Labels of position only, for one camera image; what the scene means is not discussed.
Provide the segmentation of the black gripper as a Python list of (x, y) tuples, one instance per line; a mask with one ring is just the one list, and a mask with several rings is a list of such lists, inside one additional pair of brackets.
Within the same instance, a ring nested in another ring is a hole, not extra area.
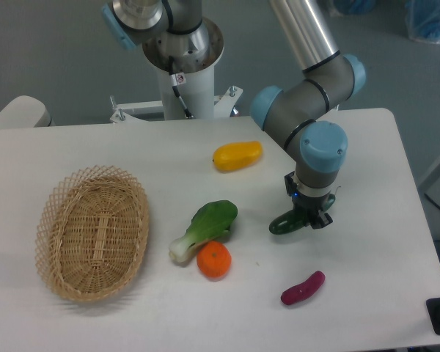
[(285, 175), (285, 188), (287, 195), (291, 197), (293, 211), (306, 216), (312, 229), (318, 230), (333, 223), (332, 217), (327, 210), (332, 206), (332, 193), (320, 197), (308, 197), (297, 191), (297, 183), (294, 180), (295, 172)]

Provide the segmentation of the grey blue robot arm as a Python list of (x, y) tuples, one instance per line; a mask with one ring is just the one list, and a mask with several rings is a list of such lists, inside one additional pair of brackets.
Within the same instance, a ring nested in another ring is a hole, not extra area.
[[(286, 175), (288, 212), (269, 230), (282, 235), (302, 227), (324, 228), (335, 197), (331, 187), (348, 139), (323, 116), (355, 95), (366, 81), (363, 64), (340, 53), (315, 1), (273, 1), (274, 11), (304, 74), (284, 91), (271, 86), (254, 98), (250, 114), (295, 162)], [(142, 47), (155, 68), (166, 120), (228, 116), (226, 100), (214, 98), (214, 66), (224, 50), (219, 28), (202, 14), (200, 1), (109, 1), (103, 19), (125, 49)]]

